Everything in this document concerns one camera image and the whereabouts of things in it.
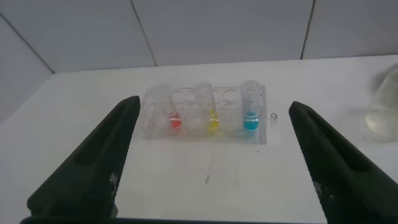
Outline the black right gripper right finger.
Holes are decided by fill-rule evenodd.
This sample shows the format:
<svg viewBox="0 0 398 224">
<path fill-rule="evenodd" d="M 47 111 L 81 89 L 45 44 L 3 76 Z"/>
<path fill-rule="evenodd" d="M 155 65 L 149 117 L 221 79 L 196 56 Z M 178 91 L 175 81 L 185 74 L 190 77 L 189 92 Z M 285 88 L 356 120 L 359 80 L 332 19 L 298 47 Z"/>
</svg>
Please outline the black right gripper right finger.
<svg viewBox="0 0 398 224">
<path fill-rule="evenodd" d="M 328 223 L 397 223 L 397 183 L 311 107 L 289 116 Z"/>
</svg>

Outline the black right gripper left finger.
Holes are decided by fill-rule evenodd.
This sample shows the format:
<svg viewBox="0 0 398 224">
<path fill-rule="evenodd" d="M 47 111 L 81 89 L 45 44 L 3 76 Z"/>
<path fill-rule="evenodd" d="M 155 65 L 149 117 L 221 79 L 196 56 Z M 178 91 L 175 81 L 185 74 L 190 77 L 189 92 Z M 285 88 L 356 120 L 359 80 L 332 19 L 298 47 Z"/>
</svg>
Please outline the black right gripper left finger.
<svg viewBox="0 0 398 224">
<path fill-rule="evenodd" d="M 120 101 L 29 197 L 31 214 L 109 218 L 140 108 L 138 96 Z"/>
</svg>

